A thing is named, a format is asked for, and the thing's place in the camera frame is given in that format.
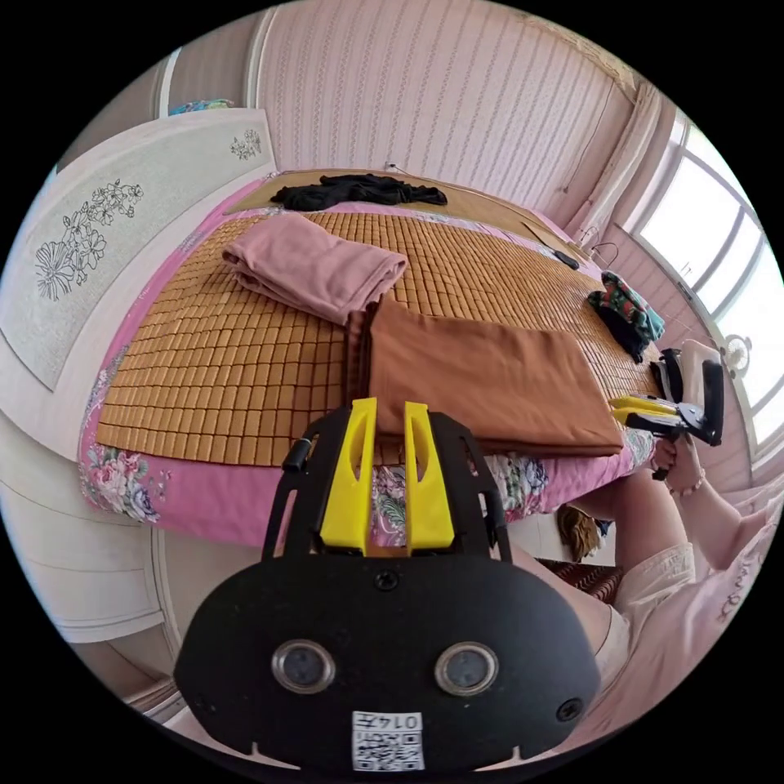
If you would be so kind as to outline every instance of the person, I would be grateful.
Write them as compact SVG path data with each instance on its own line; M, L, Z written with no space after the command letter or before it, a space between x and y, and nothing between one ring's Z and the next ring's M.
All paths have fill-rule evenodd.
M624 576L613 605L567 585L531 555L513 547L517 566L536 573L572 606L594 649L599 695L569 738L531 762L599 739L637 720L700 662L720 637L755 580L784 505L780 492L745 517L705 478L692 439L657 441L650 467L572 501L586 514L616 524L616 563ZM710 571L697 578L694 548Z

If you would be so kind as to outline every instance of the bracelet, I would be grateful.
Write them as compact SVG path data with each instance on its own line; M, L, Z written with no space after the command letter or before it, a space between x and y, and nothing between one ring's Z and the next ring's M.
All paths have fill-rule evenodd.
M702 483L705 481L705 469L700 469L700 478L697 482L692 485L690 488L685 488L684 490L673 490L670 485L667 485L667 489L670 491L670 494L673 496L678 496L679 498L685 498L686 496L690 496L693 492L697 492L702 487Z

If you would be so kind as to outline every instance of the bamboo sleeping mat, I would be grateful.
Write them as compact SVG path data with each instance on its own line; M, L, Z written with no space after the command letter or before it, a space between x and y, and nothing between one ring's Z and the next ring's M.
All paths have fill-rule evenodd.
M412 310L567 330L608 398L656 393L648 363L636 365L585 302L596 282L566 265L488 234L414 218L308 217L342 238L407 256L392 296ZM221 259L225 245L258 220L265 218L223 224L150 306L106 395L98 443L279 466L292 439L343 402L343 328L249 292ZM649 352L655 359L656 350ZM398 450L376 462L398 464Z
M269 182L260 185L244 199L234 204L231 209L226 211L227 215L242 210L258 209L259 207L274 207L270 199L284 186L294 188L298 185L312 185L319 182L320 176L340 176L344 174L367 174L366 169L313 169L310 171L291 171L282 174ZM426 188L435 187L441 190L447 197L448 203L440 206L438 204L426 204L423 202L411 202L409 204L398 204L397 207L418 212L435 212L439 215L448 215L453 218L462 218L468 221L478 221L498 229L517 234L536 243L542 243L551 247L554 251L561 251L567 256L585 260L584 252L574 243L565 243L560 237L554 234L545 223L536 215L523 207L511 202L506 202L502 198L482 194L479 191L469 188L450 185L446 182L437 180L424 180L421 177L411 177L390 171L371 171L371 174L378 176L392 176L395 179L403 180L410 185L423 185Z

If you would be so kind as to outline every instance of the qr code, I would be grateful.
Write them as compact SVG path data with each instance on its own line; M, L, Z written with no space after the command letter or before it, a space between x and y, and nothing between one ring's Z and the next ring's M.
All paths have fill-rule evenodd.
M354 770L399 773L424 770L421 713L363 713L352 716Z

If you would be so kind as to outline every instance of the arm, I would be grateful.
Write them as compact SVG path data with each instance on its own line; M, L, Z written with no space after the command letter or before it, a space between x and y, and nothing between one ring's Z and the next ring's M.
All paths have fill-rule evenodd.
M746 517L730 506L705 479L699 489L679 497L679 492L694 487L702 468L697 449L688 437L675 444L657 442L655 461L669 468L667 484L675 491L675 501L690 541L696 544L714 569L726 569L751 538L765 525L766 510Z

